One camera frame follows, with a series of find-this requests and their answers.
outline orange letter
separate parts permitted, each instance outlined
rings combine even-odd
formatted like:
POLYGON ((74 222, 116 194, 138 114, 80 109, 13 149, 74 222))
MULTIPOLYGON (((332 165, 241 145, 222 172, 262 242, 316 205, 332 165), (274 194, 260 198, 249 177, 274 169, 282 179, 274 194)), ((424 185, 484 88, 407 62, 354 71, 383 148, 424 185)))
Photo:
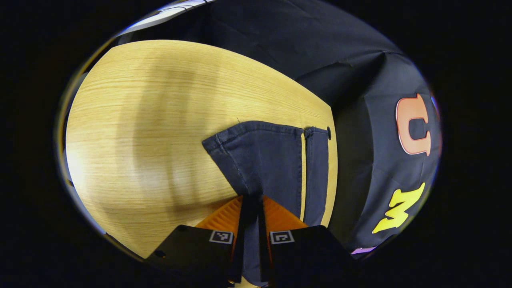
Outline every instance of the orange letter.
POLYGON ((409 121, 412 119, 423 119, 429 122, 426 113, 425 103, 419 94, 416 98, 402 98, 396 105, 396 125, 398 127, 398 138, 403 150, 407 154, 419 154, 426 152, 430 155, 430 131, 426 132, 425 138, 414 140, 409 134, 409 121))

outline letter m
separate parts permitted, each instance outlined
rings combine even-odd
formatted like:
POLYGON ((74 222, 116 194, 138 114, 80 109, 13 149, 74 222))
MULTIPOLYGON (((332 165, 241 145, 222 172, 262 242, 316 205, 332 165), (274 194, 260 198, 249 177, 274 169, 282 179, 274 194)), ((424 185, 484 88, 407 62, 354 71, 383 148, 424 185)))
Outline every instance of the letter m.
POLYGON ((406 213, 406 210, 409 209, 414 203, 416 203, 416 201, 418 201, 421 193, 423 193, 424 188, 425 183, 422 183, 418 189, 410 192, 402 192, 400 189, 396 190, 393 193, 393 197, 391 197, 391 201, 389 202, 389 207, 392 209, 386 212, 386 216, 390 217, 391 219, 384 218, 379 221, 377 226, 375 226, 375 229, 373 229, 372 234, 382 230, 400 227, 400 225, 402 225, 409 216, 406 213))

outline dark blue denim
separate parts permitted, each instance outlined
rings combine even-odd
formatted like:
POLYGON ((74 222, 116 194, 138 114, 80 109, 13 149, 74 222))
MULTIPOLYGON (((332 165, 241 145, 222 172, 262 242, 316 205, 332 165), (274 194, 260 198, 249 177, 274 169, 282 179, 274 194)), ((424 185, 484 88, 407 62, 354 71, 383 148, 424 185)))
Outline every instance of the dark blue denim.
MULTIPOLYGON (((320 224, 328 176, 327 131, 306 130, 306 224, 320 224)), ((261 121, 237 124, 203 141, 203 147, 238 195, 267 196, 301 214, 303 129, 261 121)), ((242 275, 263 286, 256 219, 245 231, 242 275)))
POLYGON ((329 180, 329 136, 327 130, 310 127, 304 131, 306 140, 306 204, 304 223, 320 225, 327 201, 329 180))

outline wooden table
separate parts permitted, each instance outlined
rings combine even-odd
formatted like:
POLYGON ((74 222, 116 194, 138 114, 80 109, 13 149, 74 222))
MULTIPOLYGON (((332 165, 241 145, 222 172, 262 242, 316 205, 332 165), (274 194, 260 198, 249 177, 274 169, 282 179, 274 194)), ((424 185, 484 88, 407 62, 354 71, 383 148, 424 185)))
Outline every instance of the wooden table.
MULTIPOLYGON (((201 141, 248 120, 330 127, 327 226, 337 181, 330 107, 264 64, 198 43, 124 44, 92 68, 67 126, 74 186, 105 231, 146 258, 177 225, 236 196, 201 141)), ((303 143, 303 211, 305 166, 303 143)))

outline black background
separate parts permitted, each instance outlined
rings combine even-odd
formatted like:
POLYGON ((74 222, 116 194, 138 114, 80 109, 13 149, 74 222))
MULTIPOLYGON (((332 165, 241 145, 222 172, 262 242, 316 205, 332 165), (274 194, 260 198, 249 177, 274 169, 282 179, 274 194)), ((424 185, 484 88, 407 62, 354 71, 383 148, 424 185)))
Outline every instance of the black background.
MULTIPOLYGON (((178 285, 92 231, 60 186, 51 139, 57 101, 71 73, 116 31, 166 2, 21 1, 2 7, 8 155, 0 199, 0 286, 178 285)), ((416 63, 438 100, 444 142, 423 209, 344 286, 509 286, 509 5, 336 4, 416 63)))

